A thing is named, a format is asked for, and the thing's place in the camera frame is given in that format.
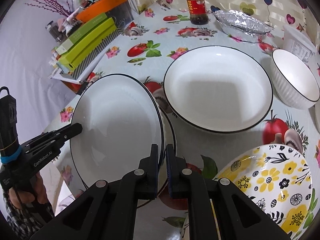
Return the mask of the person's left hand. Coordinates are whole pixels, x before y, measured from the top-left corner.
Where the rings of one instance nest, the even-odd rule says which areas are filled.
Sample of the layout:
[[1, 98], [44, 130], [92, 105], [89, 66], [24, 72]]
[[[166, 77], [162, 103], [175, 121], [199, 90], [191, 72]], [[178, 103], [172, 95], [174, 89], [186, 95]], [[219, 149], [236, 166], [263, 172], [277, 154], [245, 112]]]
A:
[[[34, 191], [37, 196], [37, 201], [40, 204], [46, 204], [47, 202], [49, 202], [47, 197], [46, 187], [43, 183], [43, 178], [39, 172], [36, 174]], [[20, 210], [22, 209], [22, 204], [29, 204], [35, 200], [34, 195], [31, 194], [30, 192], [15, 191], [13, 188], [9, 190], [8, 196], [12, 205]]]

